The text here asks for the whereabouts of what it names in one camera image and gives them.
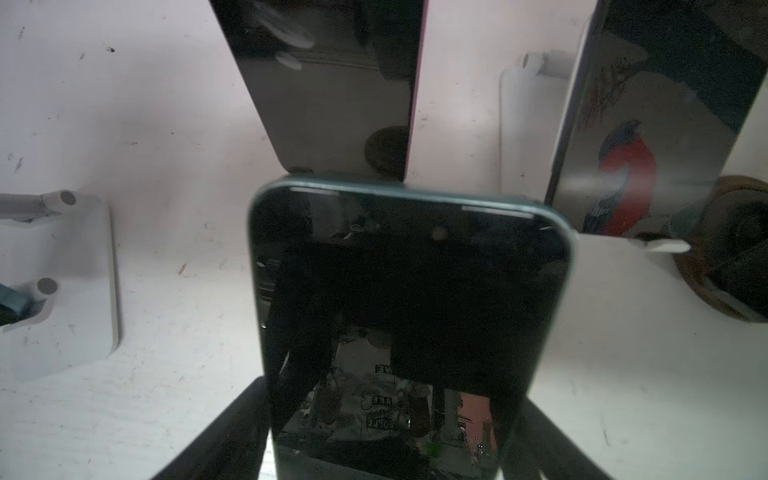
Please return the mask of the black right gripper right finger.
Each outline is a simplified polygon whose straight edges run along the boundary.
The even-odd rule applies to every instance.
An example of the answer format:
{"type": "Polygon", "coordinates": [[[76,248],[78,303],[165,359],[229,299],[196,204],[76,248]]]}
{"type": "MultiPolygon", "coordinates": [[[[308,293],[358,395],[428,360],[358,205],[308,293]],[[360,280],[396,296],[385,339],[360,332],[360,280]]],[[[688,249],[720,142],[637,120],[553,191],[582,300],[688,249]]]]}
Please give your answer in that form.
{"type": "Polygon", "coordinates": [[[528,398],[502,407],[505,479],[610,479],[528,398]]]}

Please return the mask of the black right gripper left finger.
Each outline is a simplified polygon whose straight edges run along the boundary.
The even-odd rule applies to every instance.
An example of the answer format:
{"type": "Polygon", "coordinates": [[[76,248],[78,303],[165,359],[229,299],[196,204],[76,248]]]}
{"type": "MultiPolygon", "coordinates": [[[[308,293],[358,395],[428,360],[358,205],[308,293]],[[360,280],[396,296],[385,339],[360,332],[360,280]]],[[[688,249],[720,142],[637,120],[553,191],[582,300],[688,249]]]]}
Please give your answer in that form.
{"type": "Polygon", "coordinates": [[[255,379],[157,479],[256,479],[270,431],[266,381],[255,379]]]}

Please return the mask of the green-edged black phone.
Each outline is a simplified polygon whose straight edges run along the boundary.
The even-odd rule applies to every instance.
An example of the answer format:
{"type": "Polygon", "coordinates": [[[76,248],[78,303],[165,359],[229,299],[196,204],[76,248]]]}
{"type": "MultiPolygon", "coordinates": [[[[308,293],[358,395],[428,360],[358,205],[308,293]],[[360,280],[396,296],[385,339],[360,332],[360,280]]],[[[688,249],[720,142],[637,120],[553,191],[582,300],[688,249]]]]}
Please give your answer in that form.
{"type": "Polygon", "coordinates": [[[535,475],[514,431],[571,270],[560,215],[307,174],[247,226],[277,478],[535,475]]]}

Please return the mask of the silver-edged black phone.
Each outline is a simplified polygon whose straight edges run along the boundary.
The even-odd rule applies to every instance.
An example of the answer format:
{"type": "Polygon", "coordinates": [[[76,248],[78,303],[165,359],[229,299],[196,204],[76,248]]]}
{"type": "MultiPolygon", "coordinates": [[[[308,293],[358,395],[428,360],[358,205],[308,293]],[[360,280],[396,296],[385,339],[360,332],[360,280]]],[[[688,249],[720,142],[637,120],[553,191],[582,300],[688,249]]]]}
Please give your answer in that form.
{"type": "Polygon", "coordinates": [[[763,1],[600,1],[545,201],[583,234],[685,239],[767,72],[763,1]]]}

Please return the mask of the purple-edged black phone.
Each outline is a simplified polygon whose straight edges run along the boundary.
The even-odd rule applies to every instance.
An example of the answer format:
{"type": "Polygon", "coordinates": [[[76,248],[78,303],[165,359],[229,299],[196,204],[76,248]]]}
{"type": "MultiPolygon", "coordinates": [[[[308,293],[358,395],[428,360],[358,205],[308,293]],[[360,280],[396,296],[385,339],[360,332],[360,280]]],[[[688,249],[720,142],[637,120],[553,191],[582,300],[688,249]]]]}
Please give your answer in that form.
{"type": "Polygon", "coordinates": [[[404,180],[426,2],[211,6],[286,171],[404,180]]]}

